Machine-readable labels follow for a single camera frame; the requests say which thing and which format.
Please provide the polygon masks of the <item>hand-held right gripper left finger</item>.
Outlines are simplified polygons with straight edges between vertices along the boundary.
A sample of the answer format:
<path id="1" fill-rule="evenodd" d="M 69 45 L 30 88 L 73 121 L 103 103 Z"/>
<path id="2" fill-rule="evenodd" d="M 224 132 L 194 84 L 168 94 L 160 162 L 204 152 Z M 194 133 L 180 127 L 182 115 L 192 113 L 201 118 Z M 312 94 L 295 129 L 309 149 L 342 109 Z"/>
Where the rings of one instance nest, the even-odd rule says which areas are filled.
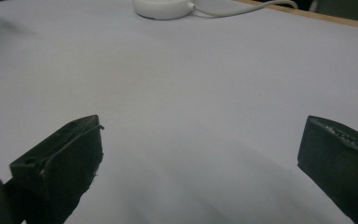
<path id="1" fill-rule="evenodd" d="M 15 220 L 63 224 L 90 188 L 103 160 L 99 117 L 73 120 L 10 164 Z"/>

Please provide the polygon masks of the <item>white round device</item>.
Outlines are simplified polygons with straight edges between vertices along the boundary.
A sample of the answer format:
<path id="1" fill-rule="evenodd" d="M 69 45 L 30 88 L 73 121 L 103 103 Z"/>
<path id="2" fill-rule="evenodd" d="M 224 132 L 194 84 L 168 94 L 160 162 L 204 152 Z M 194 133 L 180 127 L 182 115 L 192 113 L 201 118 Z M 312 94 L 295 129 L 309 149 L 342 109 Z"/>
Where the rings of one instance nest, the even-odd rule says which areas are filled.
<path id="1" fill-rule="evenodd" d="M 132 0 L 132 5 L 138 15 L 159 21 L 182 18 L 195 6 L 192 0 Z"/>

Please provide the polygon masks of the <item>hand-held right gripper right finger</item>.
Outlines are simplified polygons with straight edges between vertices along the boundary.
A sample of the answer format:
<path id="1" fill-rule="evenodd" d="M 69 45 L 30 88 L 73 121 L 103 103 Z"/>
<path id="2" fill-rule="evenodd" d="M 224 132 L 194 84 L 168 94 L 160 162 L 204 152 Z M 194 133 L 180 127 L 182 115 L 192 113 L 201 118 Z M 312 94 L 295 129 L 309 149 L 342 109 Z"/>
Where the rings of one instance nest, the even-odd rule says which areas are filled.
<path id="1" fill-rule="evenodd" d="M 358 132 L 330 119 L 309 116 L 297 166 L 358 224 Z"/>

